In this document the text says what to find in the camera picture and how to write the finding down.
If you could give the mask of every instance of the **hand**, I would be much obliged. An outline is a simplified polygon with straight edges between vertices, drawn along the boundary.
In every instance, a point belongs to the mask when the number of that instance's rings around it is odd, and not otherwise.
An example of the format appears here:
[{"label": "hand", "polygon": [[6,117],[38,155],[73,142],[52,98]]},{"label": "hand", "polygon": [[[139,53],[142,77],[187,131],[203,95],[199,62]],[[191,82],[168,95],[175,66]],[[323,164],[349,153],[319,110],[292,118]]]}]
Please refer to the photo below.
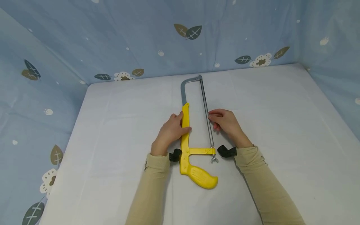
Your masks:
[{"label": "hand", "polygon": [[181,127],[183,112],[172,114],[169,120],[161,127],[159,134],[151,145],[150,154],[153,156],[166,156],[169,145],[179,139],[183,134],[189,133],[191,127]]},{"label": "hand", "polygon": [[237,148],[252,147],[253,144],[241,129],[234,113],[225,109],[214,109],[209,112],[209,120],[214,123],[214,130],[221,129],[228,134]]}]

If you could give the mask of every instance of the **beige sleeve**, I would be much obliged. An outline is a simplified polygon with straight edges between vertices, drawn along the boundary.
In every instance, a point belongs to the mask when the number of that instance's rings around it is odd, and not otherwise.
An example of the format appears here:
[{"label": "beige sleeve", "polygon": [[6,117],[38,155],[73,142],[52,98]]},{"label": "beige sleeve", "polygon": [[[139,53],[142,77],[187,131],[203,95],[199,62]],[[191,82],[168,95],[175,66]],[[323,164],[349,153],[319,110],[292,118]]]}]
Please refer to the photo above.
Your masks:
[{"label": "beige sleeve", "polygon": [[145,171],[140,179],[125,225],[161,225],[169,166],[169,154],[167,156],[148,154]]},{"label": "beige sleeve", "polygon": [[257,147],[237,149],[236,166],[244,174],[264,225],[304,225],[289,194]]}]

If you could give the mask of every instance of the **person's left hand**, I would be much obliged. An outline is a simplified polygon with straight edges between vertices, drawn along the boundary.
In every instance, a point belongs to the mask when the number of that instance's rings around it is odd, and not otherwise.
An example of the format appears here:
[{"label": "person's left hand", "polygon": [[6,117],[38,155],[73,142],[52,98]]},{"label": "person's left hand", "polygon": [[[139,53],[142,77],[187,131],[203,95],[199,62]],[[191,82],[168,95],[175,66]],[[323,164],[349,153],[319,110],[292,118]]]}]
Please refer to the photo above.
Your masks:
[{"label": "person's left hand", "polygon": [[183,115],[182,111],[179,115],[172,114],[169,120],[164,123],[157,138],[151,145],[151,155],[166,156],[169,145],[173,141],[179,139],[183,134],[191,131],[191,127],[181,127],[181,119],[183,118]]}]

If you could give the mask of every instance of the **yellow hacksaw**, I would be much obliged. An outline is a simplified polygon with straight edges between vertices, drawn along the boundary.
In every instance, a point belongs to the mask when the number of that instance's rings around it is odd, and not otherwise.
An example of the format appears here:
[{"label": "yellow hacksaw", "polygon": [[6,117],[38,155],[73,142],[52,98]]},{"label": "yellow hacksaw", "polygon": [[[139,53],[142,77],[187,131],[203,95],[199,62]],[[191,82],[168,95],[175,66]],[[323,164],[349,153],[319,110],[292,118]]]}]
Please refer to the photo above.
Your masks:
[{"label": "yellow hacksaw", "polygon": [[208,120],[208,109],[205,97],[205,90],[204,84],[202,80],[202,76],[199,75],[195,78],[190,78],[184,80],[181,83],[180,90],[181,90],[181,98],[183,102],[183,120],[181,127],[188,127],[190,125],[189,121],[189,103],[186,101],[186,94],[185,94],[185,84],[200,81],[201,85],[201,92],[203,96],[204,102],[204,109],[206,114],[206,122],[209,131],[209,139],[210,139],[210,148],[189,148],[189,133],[184,134],[181,136],[181,150],[176,149],[173,154],[170,154],[170,161],[177,162],[180,161],[180,173],[182,175],[187,175],[194,181],[197,185],[202,188],[212,189],[217,185],[217,177],[211,176],[208,172],[203,170],[200,167],[193,166],[190,164],[189,156],[193,154],[203,154],[203,155],[212,155],[211,163],[219,162],[216,158],[215,146],[214,146],[214,139],[211,132],[211,124]]}]

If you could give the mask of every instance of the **yellow plastic handle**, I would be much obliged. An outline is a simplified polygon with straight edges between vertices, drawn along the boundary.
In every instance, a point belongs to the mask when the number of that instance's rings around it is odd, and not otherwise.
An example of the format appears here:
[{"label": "yellow plastic handle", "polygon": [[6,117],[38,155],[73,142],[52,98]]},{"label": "yellow plastic handle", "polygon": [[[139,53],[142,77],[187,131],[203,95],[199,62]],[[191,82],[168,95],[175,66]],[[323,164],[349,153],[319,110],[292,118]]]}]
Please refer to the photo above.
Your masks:
[{"label": "yellow plastic handle", "polygon": [[208,172],[197,166],[189,165],[188,176],[195,184],[205,189],[213,189],[217,185],[216,176],[211,176]]},{"label": "yellow plastic handle", "polygon": [[[183,106],[183,120],[182,127],[188,127],[189,121],[189,103]],[[200,167],[190,164],[189,156],[192,154],[215,154],[215,149],[209,148],[189,148],[189,134],[181,136],[181,159],[180,159],[180,173],[189,176],[192,181],[205,189],[212,189],[216,187],[218,178],[211,176],[208,172]]]}]

